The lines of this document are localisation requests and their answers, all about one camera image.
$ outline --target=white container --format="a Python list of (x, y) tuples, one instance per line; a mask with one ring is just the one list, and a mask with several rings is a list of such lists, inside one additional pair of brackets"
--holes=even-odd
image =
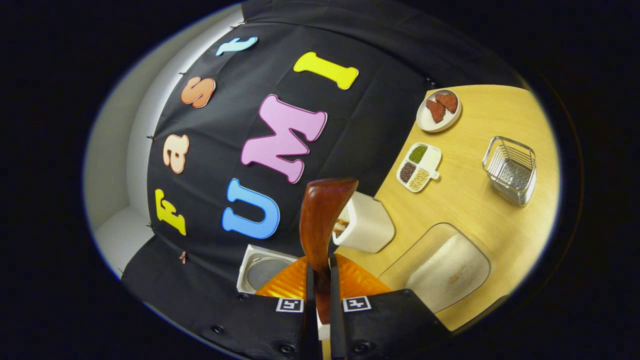
[(298, 258), (294, 256), (249, 244), (240, 265), (236, 289), (241, 293), (255, 294), (296, 260)]
[(332, 233), (333, 243), (364, 252), (378, 252), (396, 234), (396, 229), (382, 203), (371, 196), (355, 192), (346, 206), (349, 225), (340, 236)]

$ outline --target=pink letter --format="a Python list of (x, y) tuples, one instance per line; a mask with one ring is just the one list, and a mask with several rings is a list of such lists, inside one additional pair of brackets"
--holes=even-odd
[(290, 183), (297, 183), (305, 169), (305, 163), (300, 159), (287, 161), (280, 156), (306, 155), (309, 148), (291, 129), (303, 133), (308, 142), (313, 142), (324, 129), (326, 113), (312, 113), (291, 106), (271, 94), (264, 98), (258, 114), (276, 135), (247, 140), (240, 155), (242, 164), (263, 164), (285, 174)]

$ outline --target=plate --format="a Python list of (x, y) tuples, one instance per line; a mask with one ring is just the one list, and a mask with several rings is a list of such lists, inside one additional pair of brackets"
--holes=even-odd
[[(424, 155), (422, 155), (421, 159), (418, 162), (414, 162), (410, 159), (410, 156), (413, 150), (418, 146), (424, 146), (427, 149), (425, 150), (425, 153)], [(407, 190), (417, 193), (422, 189), (424, 189), (424, 187), (427, 185), (430, 179), (438, 179), (440, 177), (440, 173), (436, 171), (436, 168), (440, 164), (441, 159), (442, 159), (442, 151), (440, 151), (440, 149), (426, 143), (417, 142), (413, 144), (409, 148), (409, 151), (407, 151), (406, 154), (404, 155), (404, 160), (400, 163), (400, 166), (396, 171), (396, 179), (405, 188), (407, 188)], [(404, 168), (405, 164), (410, 164), (409, 166), (413, 167), (413, 172), (409, 177), (409, 179), (407, 180), (407, 182), (404, 182), (401, 177), (402, 169)], [(424, 179), (421, 181), (417, 181), (415, 183), (416, 186), (412, 187), (414, 179), (421, 172), (422, 173), (426, 172), (427, 174), (424, 174)]]
[[(427, 108), (427, 100), (436, 101), (437, 94), (453, 94), (458, 98), (458, 108), (455, 113), (451, 113), (449, 110), (445, 110), (444, 118), (441, 122), (437, 123), (433, 120), (433, 116), (431, 116), (431, 111)], [(455, 124), (455, 122), (460, 117), (460, 113), (462, 112), (462, 101), (460, 101), (460, 97), (458, 94), (449, 89), (441, 89), (433, 92), (433, 94), (426, 97), (426, 99), (420, 104), (418, 108), (418, 112), (415, 115), (415, 120), (418, 122), (418, 126), (427, 131), (428, 133), (437, 133), (439, 131), (443, 131), (448, 129), (450, 126)]]

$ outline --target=wire basket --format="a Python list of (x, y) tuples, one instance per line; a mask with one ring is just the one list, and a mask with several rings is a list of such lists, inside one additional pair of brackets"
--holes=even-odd
[[(491, 157), (489, 165), (486, 160)], [(482, 166), (493, 187), (518, 206), (525, 206), (536, 186), (536, 155), (517, 141), (496, 136), (484, 154)]]

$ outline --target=blue letter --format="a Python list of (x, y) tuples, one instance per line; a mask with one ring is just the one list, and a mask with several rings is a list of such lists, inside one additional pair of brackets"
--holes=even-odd
[(238, 42), (240, 38), (235, 38), (230, 42), (225, 42), (224, 44), (218, 47), (218, 51), (216, 51), (216, 56), (222, 55), (222, 53), (230, 53), (232, 51), (242, 51), (251, 47), (251, 45), (255, 44), (258, 41), (257, 37), (250, 37), (249, 40)]
[(280, 223), (280, 209), (270, 197), (240, 186), (238, 179), (231, 179), (227, 187), (227, 200), (235, 202), (242, 200), (255, 205), (264, 211), (262, 222), (252, 222), (234, 214), (231, 208), (222, 213), (222, 228), (226, 231), (237, 231), (256, 239), (264, 239), (275, 233)]

